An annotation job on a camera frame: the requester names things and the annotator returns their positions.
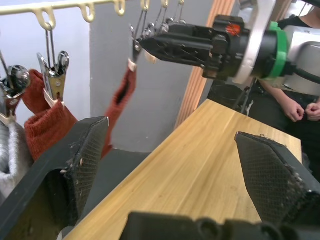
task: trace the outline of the mesh gripper pad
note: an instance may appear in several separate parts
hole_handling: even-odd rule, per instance
[[[262,221],[320,226],[320,183],[286,146],[238,132],[246,189]]]
[[[56,240],[62,229],[77,223],[98,171],[108,126],[107,117],[79,121],[41,155],[0,207],[0,239]]]

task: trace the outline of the wooden table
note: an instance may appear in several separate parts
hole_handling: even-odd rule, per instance
[[[259,221],[243,179],[237,131],[264,134],[301,161],[300,140],[206,100],[66,239],[118,240],[131,211],[210,217],[220,223]]]

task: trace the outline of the hook rail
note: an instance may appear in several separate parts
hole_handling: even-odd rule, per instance
[[[143,7],[149,7],[149,1],[141,0],[141,5],[143,2]],[[126,0],[68,0],[68,1],[57,1],[57,2],[41,2],[41,3],[31,3],[23,5],[11,5],[0,7],[1,15],[11,15],[11,14],[23,14],[23,13],[33,13],[35,14],[39,24],[45,30],[50,31],[56,27],[56,18],[54,15],[55,9],[67,9],[67,8],[80,8],[84,20],[88,23],[92,23],[95,19],[95,4],[109,4],[114,3],[115,12],[119,16],[125,14]],[[43,13],[47,13],[49,16],[49,22],[46,22]]]

